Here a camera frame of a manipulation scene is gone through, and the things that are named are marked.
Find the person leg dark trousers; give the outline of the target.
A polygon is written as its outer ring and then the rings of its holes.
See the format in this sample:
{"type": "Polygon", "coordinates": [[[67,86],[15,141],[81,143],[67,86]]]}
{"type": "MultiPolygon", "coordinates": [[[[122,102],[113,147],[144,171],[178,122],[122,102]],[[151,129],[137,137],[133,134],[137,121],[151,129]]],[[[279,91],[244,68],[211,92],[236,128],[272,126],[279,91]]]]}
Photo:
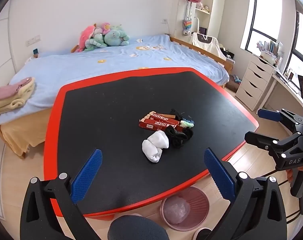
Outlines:
{"type": "Polygon", "coordinates": [[[108,239],[169,239],[166,230],[156,222],[136,215],[125,215],[115,219],[109,227],[108,239]]]}

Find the red snack box front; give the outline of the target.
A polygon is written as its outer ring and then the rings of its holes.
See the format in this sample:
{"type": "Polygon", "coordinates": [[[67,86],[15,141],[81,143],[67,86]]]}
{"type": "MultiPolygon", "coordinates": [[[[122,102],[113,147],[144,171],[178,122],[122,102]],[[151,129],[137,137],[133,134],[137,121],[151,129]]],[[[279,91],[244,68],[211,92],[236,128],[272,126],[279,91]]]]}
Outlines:
{"type": "Polygon", "coordinates": [[[158,130],[165,131],[166,128],[168,128],[169,126],[173,127],[178,132],[182,132],[182,130],[183,130],[183,127],[181,127],[179,125],[174,125],[174,124],[170,124],[167,122],[163,122],[163,121],[159,121],[159,120],[152,120],[152,119],[141,119],[139,121],[139,126],[141,128],[150,129],[152,131],[158,131],[158,130]]]}

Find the plush toy pile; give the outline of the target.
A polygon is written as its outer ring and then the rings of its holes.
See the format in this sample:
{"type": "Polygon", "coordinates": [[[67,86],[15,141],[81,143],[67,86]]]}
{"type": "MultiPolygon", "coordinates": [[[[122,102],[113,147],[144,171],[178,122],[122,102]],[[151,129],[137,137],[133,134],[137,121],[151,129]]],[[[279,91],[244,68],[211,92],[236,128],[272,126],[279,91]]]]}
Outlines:
{"type": "Polygon", "coordinates": [[[121,25],[102,23],[92,24],[86,27],[78,40],[78,44],[72,49],[72,53],[92,51],[98,48],[127,46],[130,37],[123,30],[121,25]]]}

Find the black binder clip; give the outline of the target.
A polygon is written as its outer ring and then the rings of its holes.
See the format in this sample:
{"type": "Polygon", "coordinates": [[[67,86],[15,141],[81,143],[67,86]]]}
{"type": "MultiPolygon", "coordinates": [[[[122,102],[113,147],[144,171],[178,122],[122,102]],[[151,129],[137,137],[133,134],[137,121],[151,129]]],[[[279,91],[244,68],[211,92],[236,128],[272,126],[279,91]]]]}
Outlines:
{"type": "Polygon", "coordinates": [[[181,121],[183,119],[183,116],[177,110],[175,110],[173,108],[170,111],[170,115],[175,116],[175,120],[177,120],[177,121],[181,121]]]}

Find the black slipper foot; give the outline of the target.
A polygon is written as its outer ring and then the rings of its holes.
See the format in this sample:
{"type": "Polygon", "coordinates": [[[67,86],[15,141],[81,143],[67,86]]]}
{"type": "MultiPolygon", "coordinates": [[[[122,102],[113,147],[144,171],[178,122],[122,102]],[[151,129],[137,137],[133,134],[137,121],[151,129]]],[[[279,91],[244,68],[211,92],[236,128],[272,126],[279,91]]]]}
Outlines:
{"type": "Polygon", "coordinates": [[[209,228],[199,228],[193,234],[192,240],[206,240],[211,232],[212,230],[209,228]]]}

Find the black sock pair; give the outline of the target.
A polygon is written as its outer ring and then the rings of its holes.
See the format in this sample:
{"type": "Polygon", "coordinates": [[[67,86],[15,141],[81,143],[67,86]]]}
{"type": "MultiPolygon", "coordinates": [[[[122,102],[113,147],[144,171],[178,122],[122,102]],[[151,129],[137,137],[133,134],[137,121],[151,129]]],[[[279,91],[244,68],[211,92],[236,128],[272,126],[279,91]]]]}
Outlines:
{"type": "Polygon", "coordinates": [[[188,128],[183,128],[181,132],[177,131],[173,126],[168,126],[164,133],[169,140],[171,148],[181,148],[192,136],[193,131],[188,128]]]}

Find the bed with blue sheet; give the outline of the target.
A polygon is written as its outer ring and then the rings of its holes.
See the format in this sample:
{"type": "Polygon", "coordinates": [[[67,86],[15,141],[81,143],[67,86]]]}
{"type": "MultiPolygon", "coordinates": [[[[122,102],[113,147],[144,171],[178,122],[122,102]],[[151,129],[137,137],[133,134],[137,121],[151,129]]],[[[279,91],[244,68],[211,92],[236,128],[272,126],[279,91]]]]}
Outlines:
{"type": "Polygon", "coordinates": [[[172,42],[167,35],[145,36],[124,47],[49,54],[27,62],[8,81],[34,78],[34,91],[24,106],[0,114],[0,131],[11,150],[22,156],[45,141],[51,108],[61,87],[91,77],[128,70],[190,67],[219,86],[229,81],[225,67],[211,57],[172,42]]]}

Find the small blue bedside clock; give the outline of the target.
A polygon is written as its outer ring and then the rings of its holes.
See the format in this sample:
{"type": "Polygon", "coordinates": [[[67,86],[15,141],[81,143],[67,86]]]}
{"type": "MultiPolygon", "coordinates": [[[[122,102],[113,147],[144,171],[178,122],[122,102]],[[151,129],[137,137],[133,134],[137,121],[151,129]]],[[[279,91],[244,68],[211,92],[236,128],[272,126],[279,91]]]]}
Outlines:
{"type": "Polygon", "coordinates": [[[33,57],[34,57],[34,58],[38,58],[38,55],[39,55],[38,49],[34,49],[34,50],[33,50],[33,57]]]}

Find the red snack box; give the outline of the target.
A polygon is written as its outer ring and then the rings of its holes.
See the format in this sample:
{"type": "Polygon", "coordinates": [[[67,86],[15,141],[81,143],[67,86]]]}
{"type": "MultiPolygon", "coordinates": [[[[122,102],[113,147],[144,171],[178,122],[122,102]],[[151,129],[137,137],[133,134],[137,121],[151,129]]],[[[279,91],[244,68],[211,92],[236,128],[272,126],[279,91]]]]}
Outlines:
{"type": "Polygon", "coordinates": [[[176,123],[177,120],[175,119],[175,115],[171,114],[162,114],[162,113],[157,113],[155,111],[149,112],[146,116],[143,117],[143,119],[151,119],[151,120],[162,120],[166,122],[174,122],[176,123]]]}
{"type": "Polygon", "coordinates": [[[141,128],[150,129],[152,131],[158,131],[158,130],[165,131],[166,128],[168,128],[169,126],[173,127],[178,132],[182,132],[182,130],[183,130],[183,127],[181,127],[179,125],[174,125],[174,124],[170,124],[167,122],[163,122],[163,121],[159,121],[159,120],[152,120],[152,119],[141,119],[139,121],[139,126],[141,128]]]}

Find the folded blankets stack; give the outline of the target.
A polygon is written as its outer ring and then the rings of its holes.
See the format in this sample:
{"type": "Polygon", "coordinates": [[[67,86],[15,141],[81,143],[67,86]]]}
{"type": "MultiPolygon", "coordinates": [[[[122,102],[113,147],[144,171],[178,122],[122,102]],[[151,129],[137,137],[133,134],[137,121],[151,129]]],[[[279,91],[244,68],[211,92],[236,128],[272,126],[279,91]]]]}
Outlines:
{"type": "Polygon", "coordinates": [[[13,85],[0,87],[0,114],[25,105],[35,89],[35,78],[27,77],[13,85]]]}

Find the white chair with bag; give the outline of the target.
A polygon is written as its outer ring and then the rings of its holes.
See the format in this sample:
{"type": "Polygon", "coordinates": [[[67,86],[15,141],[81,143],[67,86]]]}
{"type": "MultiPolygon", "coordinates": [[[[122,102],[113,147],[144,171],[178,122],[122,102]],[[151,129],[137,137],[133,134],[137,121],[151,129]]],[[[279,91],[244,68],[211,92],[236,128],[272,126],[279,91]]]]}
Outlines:
{"type": "Polygon", "coordinates": [[[219,42],[215,37],[206,36],[200,33],[193,33],[192,45],[203,49],[223,60],[227,59],[227,57],[220,50],[219,42]]]}

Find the mint green sock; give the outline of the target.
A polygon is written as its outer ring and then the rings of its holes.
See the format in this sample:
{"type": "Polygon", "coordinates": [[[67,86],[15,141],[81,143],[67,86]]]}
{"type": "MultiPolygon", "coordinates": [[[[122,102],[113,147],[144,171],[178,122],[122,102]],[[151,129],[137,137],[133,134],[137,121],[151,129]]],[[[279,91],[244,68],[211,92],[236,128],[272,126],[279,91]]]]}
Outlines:
{"type": "Polygon", "coordinates": [[[194,123],[190,122],[189,120],[181,120],[180,121],[180,126],[183,127],[183,128],[193,128],[194,123]]]}

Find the white sock pair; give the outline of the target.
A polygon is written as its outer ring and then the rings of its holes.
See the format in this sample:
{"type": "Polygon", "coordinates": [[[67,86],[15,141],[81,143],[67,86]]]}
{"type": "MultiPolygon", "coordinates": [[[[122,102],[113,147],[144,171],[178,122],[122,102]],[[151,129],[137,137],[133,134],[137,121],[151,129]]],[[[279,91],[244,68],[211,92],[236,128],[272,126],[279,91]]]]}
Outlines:
{"type": "Polygon", "coordinates": [[[163,149],[169,148],[169,139],[162,130],[154,132],[142,142],[142,152],[152,163],[158,163],[163,149]]]}

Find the white bookshelf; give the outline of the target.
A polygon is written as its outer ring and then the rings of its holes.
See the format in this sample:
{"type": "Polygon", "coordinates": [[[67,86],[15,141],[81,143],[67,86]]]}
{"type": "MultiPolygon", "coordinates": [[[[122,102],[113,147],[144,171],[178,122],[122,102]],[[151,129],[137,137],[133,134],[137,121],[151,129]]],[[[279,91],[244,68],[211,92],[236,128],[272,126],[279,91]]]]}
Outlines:
{"type": "Polygon", "coordinates": [[[188,0],[178,0],[177,15],[174,35],[177,38],[187,41],[192,33],[200,30],[208,31],[211,19],[213,0],[201,0],[198,3],[191,3],[188,0]],[[184,33],[184,22],[191,21],[190,34],[184,33]]]}

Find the rainbow plush hanging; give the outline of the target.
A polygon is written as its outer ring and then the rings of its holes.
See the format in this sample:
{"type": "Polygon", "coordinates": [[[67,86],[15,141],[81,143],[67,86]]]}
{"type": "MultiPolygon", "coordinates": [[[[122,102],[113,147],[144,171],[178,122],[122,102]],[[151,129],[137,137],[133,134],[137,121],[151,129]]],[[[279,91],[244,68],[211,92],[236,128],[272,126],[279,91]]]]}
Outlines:
{"type": "Polygon", "coordinates": [[[189,18],[185,18],[183,20],[183,31],[182,31],[184,36],[189,36],[191,34],[190,31],[191,27],[192,27],[192,20],[190,20],[189,18]]]}

